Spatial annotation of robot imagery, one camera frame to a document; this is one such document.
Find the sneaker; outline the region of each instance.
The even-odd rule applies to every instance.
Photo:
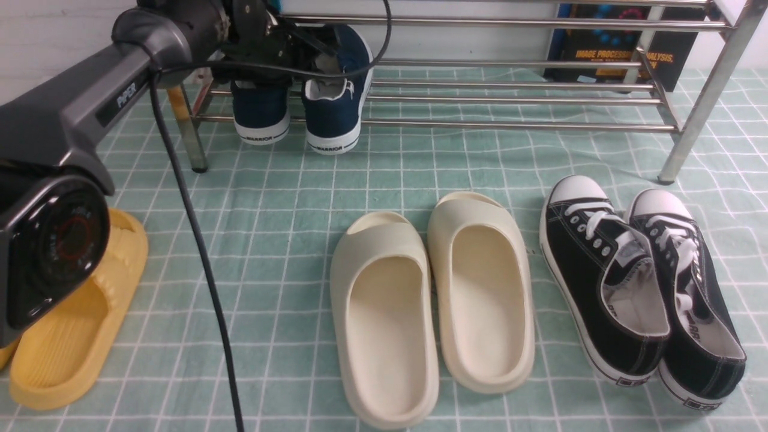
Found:
[[[288,135],[288,87],[260,87],[249,81],[232,81],[235,129],[251,145],[275,144]]]
[[[672,323],[672,337],[659,365],[661,380],[687,407],[713,410],[744,375],[746,353],[701,230],[677,197],[659,189],[641,192],[626,217],[653,241]]]
[[[645,383],[670,336],[649,240],[580,175],[552,188],[539,235],[598,375],[625,387]]]
[[[336,58],[320,55],[315,66],[325,73],[352,72],[373,60],[371,48],[360,33],[348,25],[335,25],[339,51]],[[341,155],[352,150],[360,138],[362,106],[371,87],[373,70],[343,80],[312,79],[304,83],[302,101],[306,111],[306,142],[322,155]]]

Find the white sneaker sole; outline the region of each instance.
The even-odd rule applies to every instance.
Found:
[[[368,51],[368,59],[369,61],[373,61],[373,53],[371,52],[371,47],[368,46],[368,42],[362,36],[360,36],[360,39],[362,40],[362,43],[366,46],[366,50]],[[360,129],[362,126],[362,108],[366,103],[366,98],[368,98],[368,92],[371,89],[371,81],[373,80],[373,69],[368,71],[368,74],[366,75],[366,86],[362,90],[362,97],[360,98],[360,103],[357,108],[357,125],[352,129],[352,131],[349,131],[345,133],[344,135],[340,135],[338,137],[333,138],[321,138],[319,136],[313,135],[312,132],[310,132],[309,129],[306,130],[306,143],[312,148],[316,153],[320,153],[321,155],[341,155],[343,153],[346,153],[350,150],[352,150],[355,146],[357,146],[357,143],[360,140]]]
[[[664,360],[659,363],[659,377],[672,396],[678,399],[684,406],[693,408],[694,410],[712,411],[725,401],[725,398],[716,400],[704,399],[685,390],[683,386],[677,383],[672,374],[670,374],[670,370]]]
[[[629,375],[617,370],[608,364],[608,362],[600,355],[598,349],[594,346],[592,339],[589,338],[589,332],[587,332],[587,326],[584,323],[584,318],[581,317],[581,314],[578,311],[578,307],[576,306],[576,302],[571,296],[571,292],[568,290],[568,286],[566,285],[563,275],[560,272],[560,268],[554,261],[552,250],[549,248],[549,241],[547,238],[547,207],[549,206],[550,198],[551,192],[545,199],[544,207],[541,209],[541,220],[539,221],[538,227],[541,251],[544,254],[545,261],[547,261],[549,270],[552,272],[554,279],[558,282],[560,292],[563,294],[565,302],[568,304],[568,309],[571,311],[571,315],[576,322],[578,336],[581,340],[581,346],[584,348],[584,353],[587,355],[587,359],[590,361],[592,367],[594,368],[595,372],[597,372],[599,377],[602,377],[613,384],[622,387],[635,387],[641,384],[645,384],[645,382],[648,381],[648,378],[654,374],[653,371],[645,375]]]
[[[290,112],[286,111],[285,117],[280,120],[276,125],[272,125],[266,128],[246,128],[235,122],[235,129],[237,134],[243,140],[244,143],[249,145],[271,145],[288,135],[288,129],[290,127]]]

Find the teal checkered mat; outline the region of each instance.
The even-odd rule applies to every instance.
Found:
[[[532,80],[531,72],[384,70],[387,78]],[[705,75],[690,71],[674,100],[689,111]],[[385,90],[406,93],[406,90]],[[431,90],[433,95],[486,91]],[[494,92],[526,95],[526,92]],[[549,91],[550,95],[559,94]],[[768,430],[768,71],[739,71],[669,190],[700,222],[723,294],[749,356],[738,390],[702,414],[665,393],[598,380],[538,246],[544,196],[560,178],[586,174],[617,208],[650,180],[667,135],[363,128],[357,148],[307,151],[303,128],[273,147],[242,145],[229,124],[203,124],[210,170],[188,168],[172,132],[227,317],[246,426],[259,432],[370,430],[349,409],[339,378],[328,269],[339,237],[374,210],[404,214],[422,233],[438,198],[472,189],[515,216],[528,245],[537,311],[535,369],[523,387],[486,396],[441,369],[440,397],[412,431]],[[295,113],[300,105],[293,105]],[[226,99],[211,111],[227,112]],[[170,107],[164,104],[168,121]],[[377,118],[659,122],[653,108],[372,103]],[[8,396],[0,375],[0,431],[234,430],[213,307],[190,226],[148,99],[99,147],[118,191],[110,199],[144,222],[151,256],[101,377],[82,400],[38,413]]]

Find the white wall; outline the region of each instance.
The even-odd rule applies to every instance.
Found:
[[[725,0],[740,10],[743,0]],[[2,0],[0,7],[0,103],[34,87],[109,43],[112,23],[135,0]],[[392,0],[397,15],[532,18],[554,16],[551,4],[503,0]],[[383,14],[380,0],[283,0],[288,12]],[[365,28],[374,49],[383,28]],[[394,29],[389,57],[532,59],[548,44],[544,29],[407,28]],[[689,67],[711,66],[722,41],[700,35]],[[741,62],[768,68],[768,18]]]

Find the navy blue sneaker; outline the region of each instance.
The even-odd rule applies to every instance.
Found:
[[[335,25],[339,51],[336,58],[320,55],[315,66],[325,73],[358,71],[373,60],[371,48],[348,25]],[[304,83],[302,101],[306,112],[306,142],[322,155],[352,150],[360,138],[362,105],[371,87],[373,69],[352,79]]]
[[[288,87],[258,87],[248,81],[232,81],[235,129],[251,145],[274,144],[288,135]]]

